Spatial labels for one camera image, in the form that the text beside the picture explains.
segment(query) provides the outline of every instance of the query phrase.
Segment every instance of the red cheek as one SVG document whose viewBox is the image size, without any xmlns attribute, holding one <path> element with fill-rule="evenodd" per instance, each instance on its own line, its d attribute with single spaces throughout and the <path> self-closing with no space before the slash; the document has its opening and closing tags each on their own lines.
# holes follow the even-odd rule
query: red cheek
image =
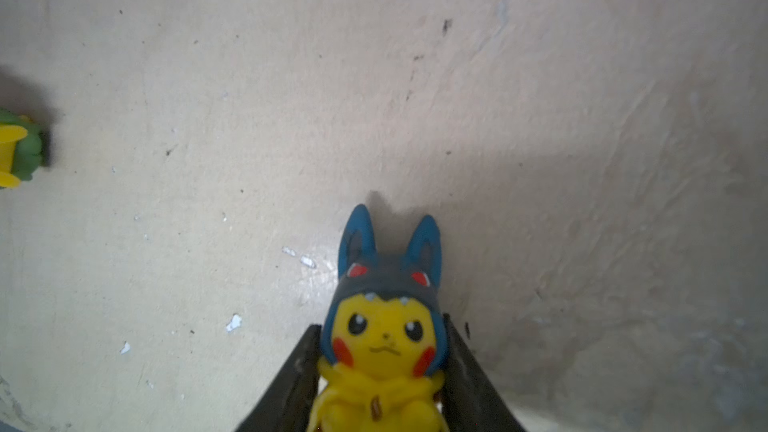
<svg viewBox="0 0 768 432">
<path fill-rule="evenodd" d="M 427 350 L 424 350 L 424 353 L 418 358 L 416 366 L 413 368 L 413 377 L 423 376 L 433 360 L 435 360 L 435 348 L 430 347 L 427 348 Z"/>
<path fill-rule="evenodd" d="M 365 275 L 368 272 L 367 267 L 363 267 L 360 264 L 353 264 L 350 268 L 350 271 L 347 273 L 350 277 L 359 277 L 360 275 Z"/>
<path fill-rule="evenodd" d="M 424 287 L 429 287 L 429 277 L 424 272 L 414 272 L 411 274 L 411 278 Z"/>
<path fill-rule="evenodd" d="M 354 365 L 355 361 L 352 360 L 352 352 L 348 349 L 346 344 L 343 340 L 340 338 L 333 339 L 332 342 L 333 346 L 333 354 L 336 356 L 336 359 L 338 359 L 339 362 L 344 364 L 347 367 L 351 367 Z"/>
</svg>

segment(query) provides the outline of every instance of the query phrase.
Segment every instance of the pikachu in lucario hood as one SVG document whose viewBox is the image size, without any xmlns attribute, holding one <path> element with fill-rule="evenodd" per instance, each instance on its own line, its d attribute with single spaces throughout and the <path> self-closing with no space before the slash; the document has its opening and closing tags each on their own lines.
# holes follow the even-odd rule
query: pikachu in lucario hood
<svg viewBox="0 0 768 432">
<path fill-rule="evenodd" d="M 437 301 L 440 231 L 425 216 L 403 255 L 376 251 L 364 205 L 355 207 L 339 248 L 339 285 L 320 336 L 328 386 L 307 432 L 448 432 L 435 396 L 448 353 Z"/>
</svg>

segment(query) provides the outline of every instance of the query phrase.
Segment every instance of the dirt speck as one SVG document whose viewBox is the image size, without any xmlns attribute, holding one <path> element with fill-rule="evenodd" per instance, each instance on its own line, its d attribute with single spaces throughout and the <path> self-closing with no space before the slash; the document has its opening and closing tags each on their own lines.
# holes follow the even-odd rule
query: dirt speck
<svg viewBox="0 0 768 432">
<path fill-rule="evenodd" d="M 451 27 L 453 27 L 453 19 L 445 19 L 442 22 L 442 36 L 445 37 Z"/>
</svg>

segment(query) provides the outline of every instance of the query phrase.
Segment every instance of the hood ear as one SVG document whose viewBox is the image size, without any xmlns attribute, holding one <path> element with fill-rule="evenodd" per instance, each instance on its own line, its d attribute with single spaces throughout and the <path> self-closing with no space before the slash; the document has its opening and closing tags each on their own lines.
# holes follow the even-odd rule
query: hood ear
<svg viewBox="0 0 768 432">
<path fill-rule="evenodd" d="M 346 221 L 344 234 L 339 245 L 339 278 L 360 257 L 376 255 L 376 241 L 373 237 L 373 224 L 368 207 L 363 204 L 355 207 Z"/>
<path fill-rule="evenodd" d="M 435 288 L 440 287 L 442 272 L 440 229 L 432 216 L 424 216 L 418 224 L 411 236 L 406 255 L 429 276 L 429 281 L 435 285 Z"/>
</svg>

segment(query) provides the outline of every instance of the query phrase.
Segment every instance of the white paint chip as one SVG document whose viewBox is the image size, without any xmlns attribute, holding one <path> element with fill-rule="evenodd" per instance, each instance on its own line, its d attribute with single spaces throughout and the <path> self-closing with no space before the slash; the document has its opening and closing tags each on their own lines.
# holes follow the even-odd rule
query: white paint chip
<svg viewBox="0 0 768 432">
<path fill-rule="evenodd" d="M 315 261 L 313 261 L 311 258 L 307 257 L 306 255 L 302 255 L 299 259 L 299 262 L 306 265 L 309 268 L 317 268 L 317 264 L 315 264 Z"/>
<path fill-rule="evenodd" d="M 226 331 L 231 332 L 243 324 L 243 318 L 238 314 L 232 316 L 232 320 L 226 325 Z"/>
</svg>

